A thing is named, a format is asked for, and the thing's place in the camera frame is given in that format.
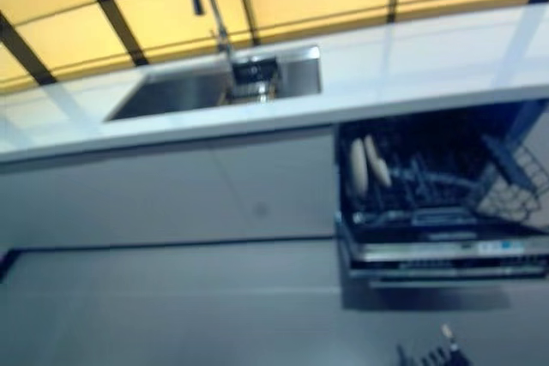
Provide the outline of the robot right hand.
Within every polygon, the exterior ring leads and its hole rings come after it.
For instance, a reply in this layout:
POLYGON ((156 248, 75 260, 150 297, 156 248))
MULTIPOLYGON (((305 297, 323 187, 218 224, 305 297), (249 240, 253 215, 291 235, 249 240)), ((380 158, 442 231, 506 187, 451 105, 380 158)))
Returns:
POLYGON ((398 365, 440 365, 440 366, 471 366, 473 361, 462 350, 456 336, 448 323, 441 327, 441 334, 444 336, 447 345, 437 346, 428 351, 423 357, 408 355, 402 345, 396 346, 398 365))

